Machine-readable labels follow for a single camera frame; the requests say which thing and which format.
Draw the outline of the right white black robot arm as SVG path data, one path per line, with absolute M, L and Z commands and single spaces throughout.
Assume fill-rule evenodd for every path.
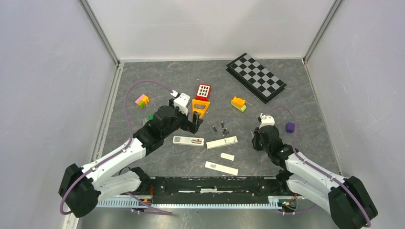
M 282 168 L 276 181 L 280 194 L 294 192 L 309 199 L 329 213 L 340 229 L 371 226 L 378 211 L 359 178 L 343 177 L 312 162 L 284 144 L 273 125 L 261 125 L 253 134 L 253 148 L 266 152 L 272 163 Z

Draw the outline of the long white remote back cover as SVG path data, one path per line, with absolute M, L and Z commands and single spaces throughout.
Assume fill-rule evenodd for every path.
M 216 164 L 216 163 L 209 162 L 209 161 L 205 162 L 205 167 L 208 169 L 227 173 L 227 174 L 234 175 L 234 176 L 238 175 L 238 169 L 236 169 L 236 168 L 223 166 L 223 165 Z

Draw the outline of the white battery cover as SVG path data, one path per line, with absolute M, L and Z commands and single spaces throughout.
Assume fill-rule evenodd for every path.
M 220 157 L 226 160 L 234 161 L 234 155 L 231 154 L 221 153 Z

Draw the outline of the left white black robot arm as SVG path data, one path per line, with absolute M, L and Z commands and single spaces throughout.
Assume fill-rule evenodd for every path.
M 121 147 L 81 167 L 73 163 L 65 169 L 58 190 L 62 198 L 60 213 L 81 218 L 106 198 L 132 191 L 141 195 L 147 193 L 148 179 L 134 171 L 119 176 L 115 173 L 157 150 L 164 139 L 178 129 L 195 134 L 202 123 L 198 112 L 193 112 L 192 120 L 189 120 L 179 107 L 161 106 Z

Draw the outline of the white remote control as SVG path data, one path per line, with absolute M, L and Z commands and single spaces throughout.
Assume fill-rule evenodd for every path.
M 233 145 L 236 143 L 238 143 L 238 139 L 236 136 L 233 136 L 233 137 L 228 137 L 228 138 L 223 138 L 223 139 L 219 139 L 219 140 L 206 142 L 206 147 L 207 147 L 207 149 L 214 149 L 214 148 L 219 148 L 219 147 L 223 147 L 223 146 Z
M 174 136 L 172 142 L 175 145 L 204 146 L 204 138 Z

